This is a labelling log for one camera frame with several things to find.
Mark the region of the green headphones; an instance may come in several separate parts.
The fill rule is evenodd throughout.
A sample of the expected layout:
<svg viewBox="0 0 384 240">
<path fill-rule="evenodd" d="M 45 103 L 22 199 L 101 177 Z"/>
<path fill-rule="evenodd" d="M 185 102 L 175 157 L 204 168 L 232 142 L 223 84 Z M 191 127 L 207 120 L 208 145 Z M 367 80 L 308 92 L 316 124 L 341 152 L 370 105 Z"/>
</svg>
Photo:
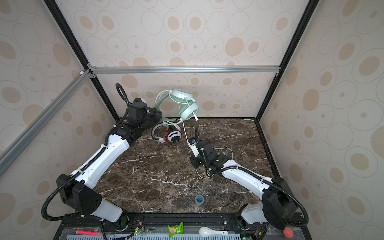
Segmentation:
<svg viewBox="0 0 384 240">
<path fill-rule="evenodd" d="M 166 118 L 162 116 L 162 122 L 168 126 L 176 126 L 180 123 L 183 123 L 184 121 L 187 121 L 191 119 L 192 117 L 195 118 L 196 121 L 198 121 L 197 112 L 199 111 L 199 105 L 193 98 L 193 94 L 190 92 L 186 92 L 181 89 L 172 89 L 172 90 L 165 90 L 160 92 L 155 100 L 155 108 L 159 111 L 160 105 L 162 102 L 170 98 L 173 102 L 182 105 L 182 107 L 179 110 L 179 119 L 177 121 L 173 121 L 169 118 Z"/>
</svg>

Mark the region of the white black headphones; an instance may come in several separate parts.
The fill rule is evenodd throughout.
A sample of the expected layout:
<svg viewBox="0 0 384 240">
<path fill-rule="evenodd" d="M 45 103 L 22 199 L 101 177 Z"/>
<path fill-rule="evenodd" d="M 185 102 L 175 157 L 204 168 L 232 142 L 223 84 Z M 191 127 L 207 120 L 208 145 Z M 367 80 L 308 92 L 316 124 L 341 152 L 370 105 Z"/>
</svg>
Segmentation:
<svg viewBox="0 0 384 240">
<path fill-rule="evenodd" d="M 155 131 L 160 127 L 166 127 L 165 135 L 161 138 L 156 138 Z M 159 142 L 159 143 L 167 143 L 167 142 L 175 143 L 182 138 L 182 132 L 179 125 L 170 126 L 165 123 L 160 123 L 155 125 L 152 128 L 151 136 L 156 142 Z"/>
</svg>

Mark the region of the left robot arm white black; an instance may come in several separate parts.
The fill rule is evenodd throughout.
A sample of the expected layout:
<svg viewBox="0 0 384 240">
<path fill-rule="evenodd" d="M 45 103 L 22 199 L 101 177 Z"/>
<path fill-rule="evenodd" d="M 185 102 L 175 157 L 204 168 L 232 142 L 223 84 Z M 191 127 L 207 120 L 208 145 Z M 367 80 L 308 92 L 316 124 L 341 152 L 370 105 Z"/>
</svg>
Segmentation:
<svg viewBox="0 0 384 240">
<path fill-rule="evenodd" d="M 47 221 L 61 221 L 76 216 L 92 216 L 108 221 L 123 230 L 128 225 L 128 213 L 110 203 L 93 189 L 101 176 L 114 161 L 131 147 L 143 132 L 154 127 L 161 119 L 161 112 L 150 108 L 140 98 L 129 101 L 121 84 L 116 84 L 120 97 L 126 103 L 126 111 L 105 136 L 100 149 L 81 167 L 69 176 L 62 174 L 57 179 L 57 189 L 44 202 L 41 215 Z M 48 206 L 56 195 L 75 213 L 53 217 L 48 214 Z"/>
</svg>

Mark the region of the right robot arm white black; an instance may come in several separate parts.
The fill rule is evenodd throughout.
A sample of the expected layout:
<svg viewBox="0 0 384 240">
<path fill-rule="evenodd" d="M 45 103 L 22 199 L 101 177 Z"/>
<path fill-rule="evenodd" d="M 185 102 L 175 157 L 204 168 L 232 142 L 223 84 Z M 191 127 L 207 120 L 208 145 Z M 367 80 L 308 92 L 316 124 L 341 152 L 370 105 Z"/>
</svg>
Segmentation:
<svg viewBox="0 0 384 240">
<path fill-rule="evenodd" d="M 224 154 L 218 154 L 210 140 L 201 140 L 198 126 L 195 136 L 188 140 L 192 150 L 190 162 L 195 169 L 204 166 L 207 176 L 219 175 L 232 180 L 256 195 L 260 202 L 241 207 L 237 225 L 244 230 L 255 223 L 269 223 L 279 230 L 286 226 L 305 227 L 309 215 L 281 177 L 274 179 L 257 174 Z"/>
</svg>

